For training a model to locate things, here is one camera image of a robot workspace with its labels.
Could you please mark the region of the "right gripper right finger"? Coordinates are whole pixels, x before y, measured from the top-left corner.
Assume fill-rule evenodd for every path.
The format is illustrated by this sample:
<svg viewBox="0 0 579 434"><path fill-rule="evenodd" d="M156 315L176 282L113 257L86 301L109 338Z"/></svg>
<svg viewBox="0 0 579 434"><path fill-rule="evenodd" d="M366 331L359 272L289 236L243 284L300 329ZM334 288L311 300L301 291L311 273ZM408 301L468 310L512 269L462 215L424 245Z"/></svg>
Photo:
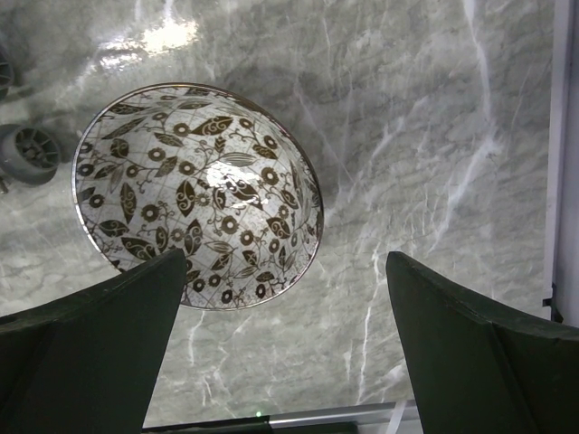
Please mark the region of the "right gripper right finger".
<svg viewBox="0 0 579 434"><path fill-rule="evenodd" d="M578 431L578 330L465 288L400 252L386 275L426 433Z"/></svg>

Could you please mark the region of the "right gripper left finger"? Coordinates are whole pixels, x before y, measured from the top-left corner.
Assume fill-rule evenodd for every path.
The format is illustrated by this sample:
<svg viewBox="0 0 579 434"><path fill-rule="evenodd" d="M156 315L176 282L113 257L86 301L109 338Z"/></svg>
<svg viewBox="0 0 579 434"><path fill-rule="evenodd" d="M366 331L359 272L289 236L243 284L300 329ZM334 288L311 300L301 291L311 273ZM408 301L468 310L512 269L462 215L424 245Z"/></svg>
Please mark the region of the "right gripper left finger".
<svg viewBox="0 0 579 434"><path fill-rule="evenodd" d="M1 431L139 433L185 288L170 250L1 319Z"/></svg>

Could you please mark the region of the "grey wire dish rack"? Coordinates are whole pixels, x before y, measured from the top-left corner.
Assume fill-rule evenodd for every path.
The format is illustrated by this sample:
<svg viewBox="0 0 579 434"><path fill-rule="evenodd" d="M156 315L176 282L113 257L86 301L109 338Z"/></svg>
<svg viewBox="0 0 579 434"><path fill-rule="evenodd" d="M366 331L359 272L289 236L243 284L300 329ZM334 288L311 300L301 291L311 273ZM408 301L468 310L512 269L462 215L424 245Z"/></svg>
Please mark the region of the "grey wire dish rack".
<svg viewBox="0 0 579 434"><path fill-rule="evenodd" d="M38 127L1 125L1 194L13 183L47 184L57 173L62 153L57 142Z"/></svg>

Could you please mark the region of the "black leaf pattern bowl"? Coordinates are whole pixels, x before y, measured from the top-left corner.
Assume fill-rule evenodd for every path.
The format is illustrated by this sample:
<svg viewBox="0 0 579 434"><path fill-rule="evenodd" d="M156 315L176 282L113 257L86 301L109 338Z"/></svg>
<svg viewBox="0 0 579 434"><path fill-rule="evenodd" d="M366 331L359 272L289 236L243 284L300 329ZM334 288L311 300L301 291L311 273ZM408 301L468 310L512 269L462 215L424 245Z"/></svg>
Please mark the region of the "black leaf pattern bowl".
<svg viewBox="0 0 579 434"><path fill-rule="evenodd" d="M320 246L323 202L304 150L227 90L163 83L116 99L83 132L72 170L78 218L113 268L184 253L186 307L278 297Z"/></svg>

